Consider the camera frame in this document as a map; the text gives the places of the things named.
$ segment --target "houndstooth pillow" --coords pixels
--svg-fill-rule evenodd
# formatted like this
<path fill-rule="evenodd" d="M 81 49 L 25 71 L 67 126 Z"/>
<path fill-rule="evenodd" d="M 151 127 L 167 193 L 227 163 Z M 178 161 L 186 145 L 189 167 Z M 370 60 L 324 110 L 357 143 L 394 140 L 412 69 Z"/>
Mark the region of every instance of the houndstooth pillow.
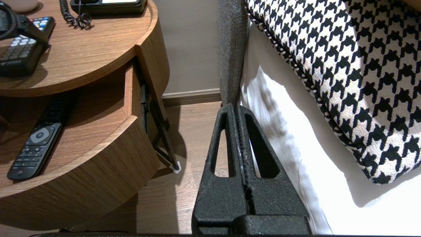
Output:
<path fill-rule="evenodd" d="M 246 10 L 370 181 L 421 164 L 418 12 L 398 0 L 246 0 Z"/>

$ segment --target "gray upholstered headboard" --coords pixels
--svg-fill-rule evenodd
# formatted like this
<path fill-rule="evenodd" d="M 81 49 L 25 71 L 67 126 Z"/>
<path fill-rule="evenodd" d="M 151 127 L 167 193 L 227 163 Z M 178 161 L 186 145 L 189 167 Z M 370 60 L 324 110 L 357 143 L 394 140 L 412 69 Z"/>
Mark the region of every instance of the gray upholstered headboard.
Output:
<path fill-rule="evenodd" d="M 219 88 L 224 105 L 237 103 L 246 44 L 245 1 L 219 0 Z"/>

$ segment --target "beige wall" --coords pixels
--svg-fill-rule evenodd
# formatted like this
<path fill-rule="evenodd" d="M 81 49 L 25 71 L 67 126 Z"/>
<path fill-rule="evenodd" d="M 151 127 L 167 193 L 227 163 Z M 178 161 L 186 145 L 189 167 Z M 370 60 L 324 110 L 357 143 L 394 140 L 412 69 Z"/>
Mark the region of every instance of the beige wall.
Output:
<path fill-rule="evenodd" d="M 165 93 L 219 88 L 218 0 L 153 0 L 170 62 Z"/>

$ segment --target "round wooden table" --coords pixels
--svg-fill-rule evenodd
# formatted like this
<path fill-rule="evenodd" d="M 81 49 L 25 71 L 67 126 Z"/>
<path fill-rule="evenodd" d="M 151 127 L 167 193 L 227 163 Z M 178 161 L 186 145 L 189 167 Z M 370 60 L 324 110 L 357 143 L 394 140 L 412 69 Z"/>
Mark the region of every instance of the round wooden table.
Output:
<path fill-rule="evenodd" d="M 142 16 L 94 18 L 90 30 L 69 27 L 58 0 L 40 0 L 28 14 L 42 16 L 53 16 L 56 26 L 35 73 L 0 78 L 0 224 L 31 230 L 98 218 L 146 184 L 159 162 L 140 122 L 139 77 L 160 106 L 169 79 L 151 0 Z M 9 44 L 1 41 L 0 51 Z M 76 106 L 43 173 L 8 180 L 50 95 L 75 88 L 80 92 Z"/>

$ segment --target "tv remote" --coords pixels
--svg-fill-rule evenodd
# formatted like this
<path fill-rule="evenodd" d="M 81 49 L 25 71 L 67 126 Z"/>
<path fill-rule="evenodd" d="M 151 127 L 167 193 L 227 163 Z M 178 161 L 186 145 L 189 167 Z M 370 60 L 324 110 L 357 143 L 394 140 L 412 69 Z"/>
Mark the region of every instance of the tv remote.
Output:
<path fill-rule="evenodd" d="M 30 19 L 30 21 L 39 30 L 48 34 L 48 37 L 56 24 L 51 16 Z M 47 44 L 23 35 L 16 37 L 0 56 L 0 76 L 20 77 L 33 74 L 46 47 Z"/>
<path fill-rule="evenodd" d="M 40 174 L 63 131 L 73 105 L 75 92 L 56 94 L 51 98 L 31 135 L 7 173 L 10 180 L 25 180 Z"/>

